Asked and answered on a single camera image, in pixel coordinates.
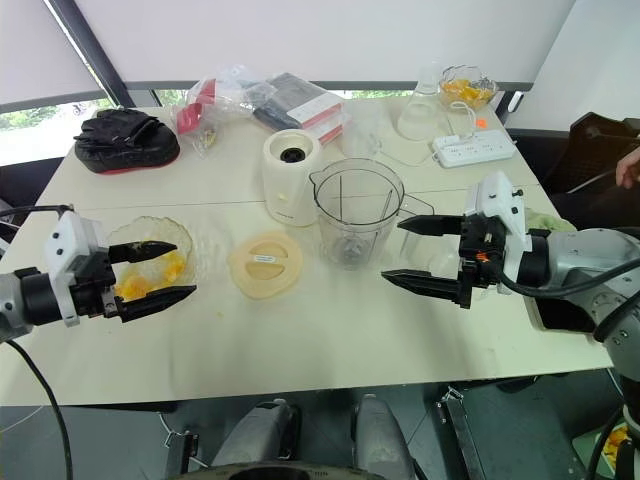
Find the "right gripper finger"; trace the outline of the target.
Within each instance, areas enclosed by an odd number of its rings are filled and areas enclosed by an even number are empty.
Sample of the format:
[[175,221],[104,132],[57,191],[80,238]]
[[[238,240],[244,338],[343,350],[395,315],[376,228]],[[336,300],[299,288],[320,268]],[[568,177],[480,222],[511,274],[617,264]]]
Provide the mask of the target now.
[[434,277],[428,271],[411,269],[383,271],[381,276],[393,285],[420,296],[460,302],[461,284],[458,280]]
[[398,227],[422,236],[460,235],[462,222],[457,215],[415,215],[401,220]]

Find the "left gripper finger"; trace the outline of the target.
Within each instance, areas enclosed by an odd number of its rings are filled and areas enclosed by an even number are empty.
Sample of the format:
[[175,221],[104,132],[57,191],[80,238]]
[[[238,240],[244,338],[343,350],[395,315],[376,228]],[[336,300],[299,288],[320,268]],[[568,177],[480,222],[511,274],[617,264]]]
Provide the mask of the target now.
[[123,323],[147,317],[181,302],[196,290],[196,285],[171,286],[151,291],[136,300],[124,301],[118,297],[117,315]]
[[175,244],[147,240],[111,245],[108,250],[108,257],[111,264],[118,263],[139,263],[160,257],[166,253],[175,251]]

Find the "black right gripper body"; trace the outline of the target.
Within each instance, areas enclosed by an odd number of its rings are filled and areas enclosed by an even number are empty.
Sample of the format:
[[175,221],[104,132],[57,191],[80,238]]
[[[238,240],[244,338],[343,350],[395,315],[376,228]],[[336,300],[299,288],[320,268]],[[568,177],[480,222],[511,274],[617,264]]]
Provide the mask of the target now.
[[498,217],[488,218],[482,214],[462,217],[458,250],[461,308],[471,306],[474,288],[487,289],[500,282],[505,243],[506,227]]

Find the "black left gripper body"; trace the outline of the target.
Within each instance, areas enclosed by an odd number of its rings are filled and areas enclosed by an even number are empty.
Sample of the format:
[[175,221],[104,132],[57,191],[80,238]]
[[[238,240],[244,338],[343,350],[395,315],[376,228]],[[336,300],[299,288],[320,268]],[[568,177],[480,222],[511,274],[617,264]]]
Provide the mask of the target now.
[[115,293],[116,277],[109,249],[89,255],[74,277],[73,303],[78,316],[112,318],[119,315],[121,299]]

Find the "person bare hand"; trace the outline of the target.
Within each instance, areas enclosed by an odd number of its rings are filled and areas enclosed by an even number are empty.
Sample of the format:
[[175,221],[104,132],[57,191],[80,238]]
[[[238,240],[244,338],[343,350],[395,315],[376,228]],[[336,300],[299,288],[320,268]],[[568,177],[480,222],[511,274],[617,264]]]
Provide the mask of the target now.
[[625,189],[631,189],[639,182],[640,148],[625,155],[618,161],[615,170],[616,185]]

